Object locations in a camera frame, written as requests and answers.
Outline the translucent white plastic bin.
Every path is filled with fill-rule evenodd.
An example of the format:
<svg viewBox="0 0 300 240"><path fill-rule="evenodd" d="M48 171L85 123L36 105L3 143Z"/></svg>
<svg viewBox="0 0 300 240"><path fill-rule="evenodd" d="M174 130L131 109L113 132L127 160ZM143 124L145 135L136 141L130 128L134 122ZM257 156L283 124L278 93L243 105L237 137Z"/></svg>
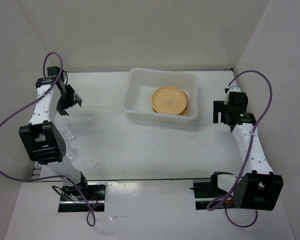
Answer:
<svg viewBox="0 0 300 240"><path fill-rule="evenodd" d="M133 68L121 109L132 120L187 125L198 117L198 96L194 73Z"/></svg>

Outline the tan plate with bear print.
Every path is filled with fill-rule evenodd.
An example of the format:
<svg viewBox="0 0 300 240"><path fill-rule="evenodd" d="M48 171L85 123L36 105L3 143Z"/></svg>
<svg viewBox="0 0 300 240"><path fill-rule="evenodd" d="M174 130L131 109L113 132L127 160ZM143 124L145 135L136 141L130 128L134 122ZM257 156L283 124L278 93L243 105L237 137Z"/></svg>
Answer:
<svg viewBox="0 0 300 240"><path fill-rule="evenodd" d="M187 105L183 91L174 86L164 86L154 91L152 109L160 114L179 115Z"/></svg>

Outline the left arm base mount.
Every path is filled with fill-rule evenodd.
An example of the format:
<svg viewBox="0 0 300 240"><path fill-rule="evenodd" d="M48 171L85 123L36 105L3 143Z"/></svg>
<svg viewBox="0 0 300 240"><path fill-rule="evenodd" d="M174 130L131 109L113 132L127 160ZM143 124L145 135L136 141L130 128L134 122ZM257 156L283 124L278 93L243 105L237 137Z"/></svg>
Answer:
<svg viewBox="0 0 300 240"><path fill-rule="evenodd" d="M89 181L87 190L82 191L85 199L76 191L70 192L64 186L59 187L53 185L51 187L59 195L59 213L79 213L88 212L89 207L94 212L104 212L105 210L105 198L106 198L106 183L102 181Z"/></svg>

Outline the clear plastic cup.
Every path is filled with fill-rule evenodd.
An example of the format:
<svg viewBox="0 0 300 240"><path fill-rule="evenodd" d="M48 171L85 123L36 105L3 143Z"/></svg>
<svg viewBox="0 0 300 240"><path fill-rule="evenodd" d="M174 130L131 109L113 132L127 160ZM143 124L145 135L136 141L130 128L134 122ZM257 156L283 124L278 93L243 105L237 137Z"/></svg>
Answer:
<svg viewBox="0 0 300 240"><path fill-rule="evenodd" d="M75 139L76 135L75 135L74 128L72 126L72 123L68 119L58 120L55 123L55 126L64 139L68 141L72 141Z"/></svg>
<svg viewBox="0 0 300 240"><path fill-rule="evenodd" d="M67 146L65 157L69 160L74 160L76 158L76 151L71 146Z"/></svg>

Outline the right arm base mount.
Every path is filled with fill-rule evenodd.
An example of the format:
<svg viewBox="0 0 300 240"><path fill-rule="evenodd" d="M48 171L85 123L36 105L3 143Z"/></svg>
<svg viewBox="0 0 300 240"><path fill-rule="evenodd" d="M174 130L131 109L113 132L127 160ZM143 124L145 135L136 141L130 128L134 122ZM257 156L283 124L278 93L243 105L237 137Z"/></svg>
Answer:
<svg viewBox="0 0 300 240"><path fill-rule="evenodd" d="M196 210L206 210L213 199L227 195L235 180L235 177L213 175L210 178L194 179L190 190L193 191Z"/></svg>

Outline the left aluminium table rail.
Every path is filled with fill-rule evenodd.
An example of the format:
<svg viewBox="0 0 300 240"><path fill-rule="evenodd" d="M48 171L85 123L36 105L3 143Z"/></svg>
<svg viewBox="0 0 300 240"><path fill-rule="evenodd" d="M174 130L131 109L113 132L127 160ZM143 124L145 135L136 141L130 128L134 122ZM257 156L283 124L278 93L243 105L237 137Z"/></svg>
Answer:
<svg viewBox="0 0 300 240"><path fill-rule="evenodd" d="M41 178L41 173L42 173L42 165L36 162L32 169L31 179L35 180Z"/></svg>

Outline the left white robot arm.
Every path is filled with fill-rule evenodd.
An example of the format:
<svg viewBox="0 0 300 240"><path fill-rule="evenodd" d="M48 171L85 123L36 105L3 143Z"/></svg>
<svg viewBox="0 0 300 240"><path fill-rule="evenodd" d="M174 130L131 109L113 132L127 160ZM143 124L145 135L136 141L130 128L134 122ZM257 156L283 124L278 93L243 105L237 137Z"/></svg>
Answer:
<svg viewBox="0 0 300 240"><path fill-rule="evenodd" d="M19 128L19 136L33 162L49 168L61 177L63 192L84 200L90 188L84 174L66 156L66 140L55 126L56 115L66 116L67 109L81 105L82 99L65 83L60 67L48 67L47 76L35 84L38 102L28 124Z"/></svg>

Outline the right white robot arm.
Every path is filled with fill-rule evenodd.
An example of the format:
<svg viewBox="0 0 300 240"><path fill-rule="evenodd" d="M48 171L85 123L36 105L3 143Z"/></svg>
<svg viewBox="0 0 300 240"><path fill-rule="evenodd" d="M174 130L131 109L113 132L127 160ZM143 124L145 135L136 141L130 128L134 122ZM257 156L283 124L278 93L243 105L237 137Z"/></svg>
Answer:
<svg viewBox="0 0 300 240"><path fill-rule="evenodd" d="M214 101L213 122L230 128L242 158L242 174L216 171L211 175L210 193L230 194L238 209L272 211L284 185L281 175L274 173L264 154L252 113L247 112L248 97L239 87L227 87L224 101Z"/></svg>

